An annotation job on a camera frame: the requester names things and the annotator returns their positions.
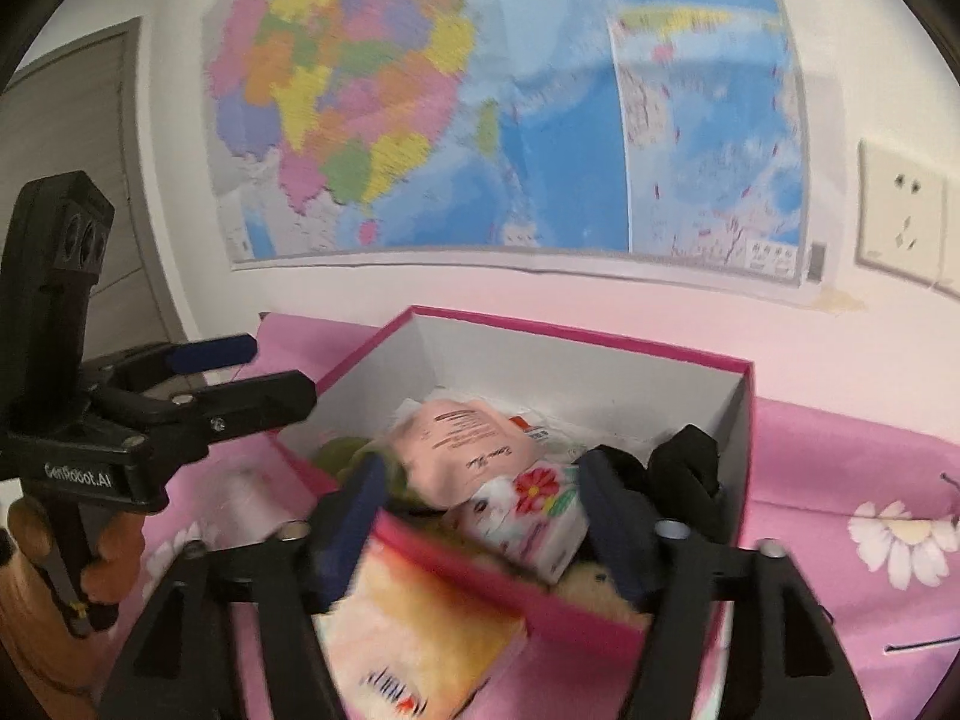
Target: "red flower print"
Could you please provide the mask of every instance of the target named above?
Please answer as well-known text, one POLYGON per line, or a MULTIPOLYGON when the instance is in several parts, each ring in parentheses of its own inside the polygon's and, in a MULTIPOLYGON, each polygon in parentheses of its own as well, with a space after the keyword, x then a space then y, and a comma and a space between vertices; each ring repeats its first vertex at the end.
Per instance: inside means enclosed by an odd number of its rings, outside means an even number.
POLYGON ((660 43, 658 46, 654 46, 654 50, 651 54, 651 59, 656 62, 658 65, 668 65, 673 61, 673 55, 676 52, 674 45, 667 41, 666 43, 660 43))
POLYGON ((539 512, 544 501, 560 492, 560 483, 554 469, 531 469, 514 480, 514 490, 520 495, 517 514, 539 512))

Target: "door frame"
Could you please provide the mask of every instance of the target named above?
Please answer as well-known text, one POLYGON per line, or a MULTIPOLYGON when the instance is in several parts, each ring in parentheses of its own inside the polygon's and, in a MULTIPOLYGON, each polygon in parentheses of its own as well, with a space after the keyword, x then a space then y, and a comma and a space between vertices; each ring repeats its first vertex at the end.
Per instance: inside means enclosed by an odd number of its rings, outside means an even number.
POLYGON ((136 116, 136 81, 141 22, 141 18, 137 17, 118 25, 108 26, 37 57, 29 65, 13 74, 4 91, 10 90, 20 81, 69 55, 89 49, 107 40, 123 38, 120 67, 120 149, 123 157, 127 195, 130 199, 131 218, 133 219, 133 237, 136 238, 136 245, 140 250, 140 259, 143 261, 143 269, 147 274, 147 282, 154 296, 157 311, 160 313, 163 328, 173 343, 181 343, 187 340, 184 324, 179 318, 160 261, 160 252, 157 250, 157 239, 150 221, 150 209, 147 206, 143 172, 140 166, 140 141, 136 116))

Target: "open cardboard box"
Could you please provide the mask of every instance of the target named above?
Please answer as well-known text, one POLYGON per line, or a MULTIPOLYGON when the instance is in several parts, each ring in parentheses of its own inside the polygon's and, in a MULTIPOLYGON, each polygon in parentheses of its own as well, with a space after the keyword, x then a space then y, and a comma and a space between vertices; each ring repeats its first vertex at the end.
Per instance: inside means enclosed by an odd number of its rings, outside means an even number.
MULTIPOLYGON (((309 458, 331 435, 380 434, 404 399, 424 400, 438 388, 536 410, 651 448, 686 424, 700 427, 720 445, 728 532, 737 543, 750 469, 750 362, 520 319, 413 307, 320 380, 310 418, 278 439, 292 455, 309 458)), ((301 468, 309 482, 311 470, 301 468)), ((316 479, 312 485, 323 488, 316 479)), ((474 565, 387 514, 376 536, 458 586, 520 610, 531 635, 541 632, 605 658, 637 657, 642 633, 634 628, 474 565)))

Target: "gray door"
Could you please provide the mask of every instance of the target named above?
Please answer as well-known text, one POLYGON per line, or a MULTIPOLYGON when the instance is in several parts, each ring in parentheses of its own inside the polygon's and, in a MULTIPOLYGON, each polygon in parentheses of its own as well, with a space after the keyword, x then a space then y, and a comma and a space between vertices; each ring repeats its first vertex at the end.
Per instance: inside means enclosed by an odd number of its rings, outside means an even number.
MULTIPOLYGON (((155 288, 166 287, 157 283, 162 274, 145 266, 141 248, 152 240, 138 241, 126 175, 124 126, 133 122, 124 121, 124 85, 131 82, 124 62, 131 40, 123 32, 94 37, 30 66, 0 95, 0 244, 20 189, 45 175, 85 170, 116 212, 90 302, 87 358, 171 340, 155 298, 155 288)), ((142 225, 139 232, 142 238, 142 225)))

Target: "electrical outlet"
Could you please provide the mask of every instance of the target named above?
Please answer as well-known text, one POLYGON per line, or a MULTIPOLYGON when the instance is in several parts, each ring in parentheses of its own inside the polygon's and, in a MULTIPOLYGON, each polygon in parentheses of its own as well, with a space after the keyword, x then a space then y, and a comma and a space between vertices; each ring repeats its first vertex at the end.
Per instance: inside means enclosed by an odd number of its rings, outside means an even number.
POLYGON ((960 296, 960 181, 947 182, 944 263, 937 289, 960 296))
POLYGON ((938 172, 862 141, 857 259, 933 284, 940 276, 946 191, 938 172))

